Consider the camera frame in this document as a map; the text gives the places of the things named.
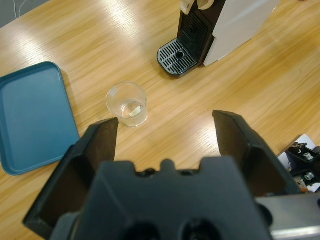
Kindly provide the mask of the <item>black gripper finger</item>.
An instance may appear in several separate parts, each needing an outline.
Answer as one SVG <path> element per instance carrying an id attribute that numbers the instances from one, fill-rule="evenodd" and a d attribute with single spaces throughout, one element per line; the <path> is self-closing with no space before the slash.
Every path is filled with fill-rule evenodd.
<path id="1" fill-rule="evenodd" d="M 25 227 L 37 235 L 50 235 L 63 215 L 81 210 L 100 164 L 115 159 L 117 132 L 117 118 L 88 127 L 44 185 L 23 220 Z"/>
<path id="2" fill-rule="evenodd" d="M 268 144 L 241 115 L 214 110 L 212 116 L 220 154 L 233 157 L 255 197 L 301 193 Z"/>

